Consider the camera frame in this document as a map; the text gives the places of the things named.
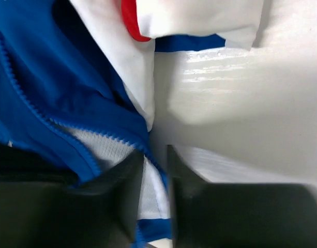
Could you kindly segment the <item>blue white red jacket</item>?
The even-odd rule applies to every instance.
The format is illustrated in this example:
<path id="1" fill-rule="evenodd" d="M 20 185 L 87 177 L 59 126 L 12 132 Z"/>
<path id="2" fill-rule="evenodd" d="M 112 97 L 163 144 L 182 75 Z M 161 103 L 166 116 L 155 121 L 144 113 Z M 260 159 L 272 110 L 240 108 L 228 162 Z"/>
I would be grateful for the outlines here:
<path id="1" fill-rule="evenodd" d="M 0 153 L 89 182 L 143 155 L 135 241 L 171 238 L 149 136 L 157 52 L 250 49 L 263 1 L 0 1 Z"/>

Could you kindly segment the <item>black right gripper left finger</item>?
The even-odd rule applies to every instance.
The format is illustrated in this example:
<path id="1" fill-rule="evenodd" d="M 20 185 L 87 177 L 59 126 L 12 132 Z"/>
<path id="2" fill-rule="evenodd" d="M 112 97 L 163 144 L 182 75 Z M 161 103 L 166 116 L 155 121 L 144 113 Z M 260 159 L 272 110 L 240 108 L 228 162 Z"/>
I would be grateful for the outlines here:
<path id="1" fill-rule="evenodd" d="M 0 247 L 130 247 L 143 162 L 133 151 L 79 183 L 32 153 L 0 153 Z"/>

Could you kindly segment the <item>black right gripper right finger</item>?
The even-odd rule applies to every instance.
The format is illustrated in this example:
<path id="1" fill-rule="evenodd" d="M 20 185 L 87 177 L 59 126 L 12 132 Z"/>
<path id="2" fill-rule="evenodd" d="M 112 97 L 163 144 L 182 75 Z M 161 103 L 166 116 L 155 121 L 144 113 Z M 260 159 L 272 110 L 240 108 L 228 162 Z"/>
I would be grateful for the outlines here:
<path id="1" fill-rule="evenodd" d="M 298 183 L 215 183 L 167 148 L 174 247 L 317 247 L 317 199 Z"/>

